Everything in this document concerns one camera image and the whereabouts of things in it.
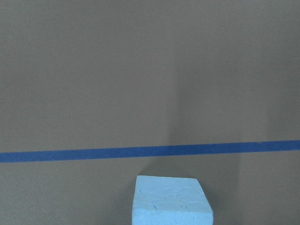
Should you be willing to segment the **light blue block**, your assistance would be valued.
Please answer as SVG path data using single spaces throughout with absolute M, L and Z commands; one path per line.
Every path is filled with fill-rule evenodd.
M 138 175 L 134 225 L 211 225 L 212 208 L 197 179 Z

